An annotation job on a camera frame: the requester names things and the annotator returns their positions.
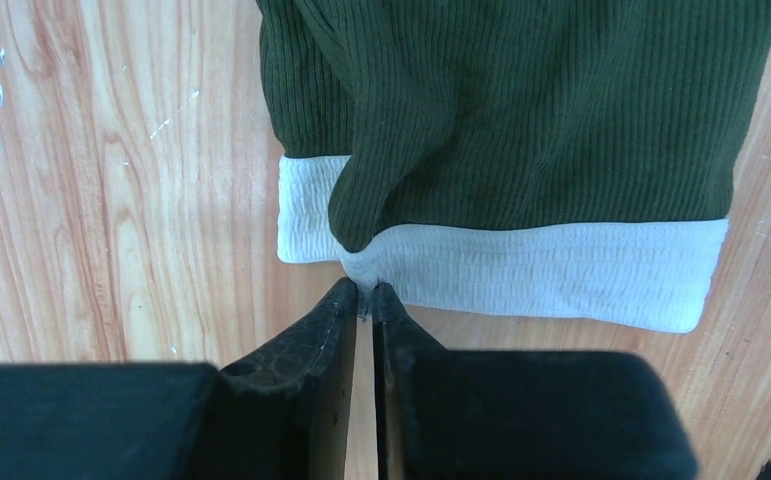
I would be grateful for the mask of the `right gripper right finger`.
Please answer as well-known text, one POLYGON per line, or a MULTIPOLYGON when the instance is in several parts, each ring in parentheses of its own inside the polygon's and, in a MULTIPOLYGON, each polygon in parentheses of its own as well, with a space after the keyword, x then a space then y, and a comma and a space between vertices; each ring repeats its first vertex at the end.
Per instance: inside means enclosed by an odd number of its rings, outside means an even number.
POLYGON ((401 358, 443 345, 407 312, 394 287, 379 283, 370 297, 378 477, 404 479, 404 430, 401 358))

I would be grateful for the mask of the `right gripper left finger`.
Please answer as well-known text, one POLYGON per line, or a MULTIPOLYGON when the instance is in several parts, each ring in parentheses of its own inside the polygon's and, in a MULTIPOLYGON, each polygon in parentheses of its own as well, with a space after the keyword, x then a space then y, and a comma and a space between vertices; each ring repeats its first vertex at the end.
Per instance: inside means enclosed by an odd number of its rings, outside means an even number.
POLYGON ((221 479, 344 476, 357 330, 357 287, 338 280, 313 309, 220 373, 221 479))

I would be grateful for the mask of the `green underwear white waistband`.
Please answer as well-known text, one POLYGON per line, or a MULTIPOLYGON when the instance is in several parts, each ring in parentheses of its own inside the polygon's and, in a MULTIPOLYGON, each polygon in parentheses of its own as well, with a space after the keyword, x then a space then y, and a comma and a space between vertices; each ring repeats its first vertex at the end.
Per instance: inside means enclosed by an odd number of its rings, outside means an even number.
POLYGON ((262 1, 277 254, 362 291, 686 333, 771 1, 262 1))

